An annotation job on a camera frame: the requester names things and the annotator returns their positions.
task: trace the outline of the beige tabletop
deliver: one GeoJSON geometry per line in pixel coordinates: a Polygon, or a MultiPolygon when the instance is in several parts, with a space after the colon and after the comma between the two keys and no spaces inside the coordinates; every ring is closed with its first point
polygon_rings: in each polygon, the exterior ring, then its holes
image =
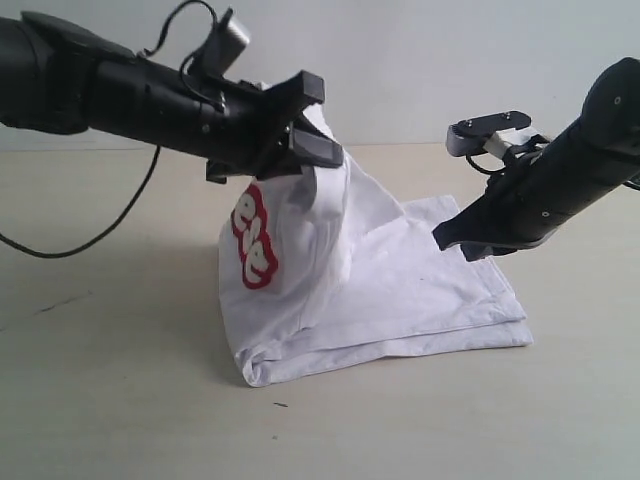
{"type": "MultiPolygon", "coordinates": [[[[442,146],[351,149],[400,200],[484,178],[442,146]]],[[[74,247],[151,151],[0,155],[0,232],[74,247]]],[[[631,479],[640,475],[640,194],[499,260],[535,345],[392,359],[246,387],[216,240],[246,179],[165,152],[131,216],[78,257],[0,248],[1,479],[631,479]]]]}

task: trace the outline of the red logo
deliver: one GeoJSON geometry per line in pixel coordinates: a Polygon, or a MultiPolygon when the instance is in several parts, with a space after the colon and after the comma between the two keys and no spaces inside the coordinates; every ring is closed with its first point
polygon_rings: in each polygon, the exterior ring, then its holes
{"type": "Polygon", "coordinates": [[[231,229],[238,239],[238,254],[242,262],[242,281],[247,288],[264,288],[278,270],[278,259],[271,248],[267,232],[267,211],[262,192],[251,184],[231,212],[231,229]]]}

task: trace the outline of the white wall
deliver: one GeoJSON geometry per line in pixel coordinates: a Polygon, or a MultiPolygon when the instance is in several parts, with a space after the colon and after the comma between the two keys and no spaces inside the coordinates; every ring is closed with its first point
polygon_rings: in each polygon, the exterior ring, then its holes
{"type": "MultiPolygon", "coordinates": [[[[3,0],[0,15],[45,11],[138,50],[154,44],[178,1],[3,0]]],[[[228,1],[253,34],[230,76],[277,82],[303,68],[323,76],[330,123],[351,144],[442,141],[449,123],[505,109],[557,133],[604,68],[640,56],[636,0],[228,1]]],[[[177,65],[208,24],[202,7],[190,7],[160,60],[177,65]]],[[[2,129],[0,148],[37,148],[34,138],[44,137],[2,129]]],[[[49,148],[75,138],[45,140],[49,148]]],[[[80,148],[131,145],[81,140],[80,148]]]]}

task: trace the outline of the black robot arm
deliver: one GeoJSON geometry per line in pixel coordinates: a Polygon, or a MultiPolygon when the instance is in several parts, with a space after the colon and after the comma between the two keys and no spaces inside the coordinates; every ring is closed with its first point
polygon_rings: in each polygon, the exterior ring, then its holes
{"type": "Polygon", "coordinates": [[[580,117],[551,142],[526,115],[505,112],[452,125],[447,148],[472,165],[471,157],[491,153],[505,167],[487,172],[485,194],[434,230],[440,248],[460,244],[469,261],[534,248],[640,173],[640,62],[609,67],[580,117]]]}
{"type": "MultiPolygon", "coordinates": [[[[173,16],[191,3],[204,4],[188,0],[173,16]]],[[[249,35],[231,9],[218,19],[208,8],[211,33],[179,71],[59,18],[0,18],[0,122],[61,135],[94,128],[204,157],[218,183],[339,167],[340,146],[302,115],[324,102],[322,78],[302,71],[264,91],[226,80],[249,35]]]]}

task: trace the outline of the white t-shirt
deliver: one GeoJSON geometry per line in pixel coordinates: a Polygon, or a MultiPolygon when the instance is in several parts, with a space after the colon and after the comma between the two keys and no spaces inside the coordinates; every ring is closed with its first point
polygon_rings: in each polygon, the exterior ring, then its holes
{"type": "MultiPolygon", "coordinates": [[[[320,107],[307,117],[327,135],[320,107]]],[[[345,152],[339,169],[254,180],[220,234],[220,303],[252,386],[384,356],[528,345],[493,260],[432,236],[452,197],[398,203],[345,152]]]]}

